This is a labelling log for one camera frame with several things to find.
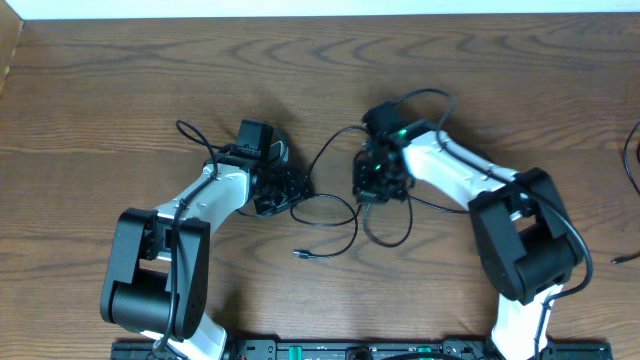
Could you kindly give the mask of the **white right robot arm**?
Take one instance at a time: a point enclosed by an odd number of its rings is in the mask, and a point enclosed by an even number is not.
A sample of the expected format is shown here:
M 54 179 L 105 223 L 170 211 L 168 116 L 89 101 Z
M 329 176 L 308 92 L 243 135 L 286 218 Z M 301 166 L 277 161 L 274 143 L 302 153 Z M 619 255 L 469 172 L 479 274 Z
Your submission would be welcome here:
M 365 159 L 353 170 L 353 194 L 367 206 L 409 201 L 414 181 L 428 183 L 471 220 L 487 278 L 498 290 L 490 340 L 503 359 L 538 359 L 548 345 L 553 303 L 580 263 L 592 263 L 551 177 L 498 166 L 426 120 L 405 121 L 392 102 L 368 110 Z

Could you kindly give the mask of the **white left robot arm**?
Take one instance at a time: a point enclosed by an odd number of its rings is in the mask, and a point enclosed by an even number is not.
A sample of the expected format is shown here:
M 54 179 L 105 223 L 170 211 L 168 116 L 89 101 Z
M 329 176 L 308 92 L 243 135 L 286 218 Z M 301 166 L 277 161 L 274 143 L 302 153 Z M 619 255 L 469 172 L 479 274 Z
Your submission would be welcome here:
M 129 208 L 117 221 L 100 314 L 146 339 L 115 342 L 111 356 L 241 359 L 238 342 L 205 312 L 211 239 L 248 202 L 257 216 L 270 217 L 305 200 L 310 190 L 277 128 L 244 120 L 235 142 L 214 146 L 190 123 L 179 120 L 176 127 L 209 157 L 179 195 L 151 210 Z

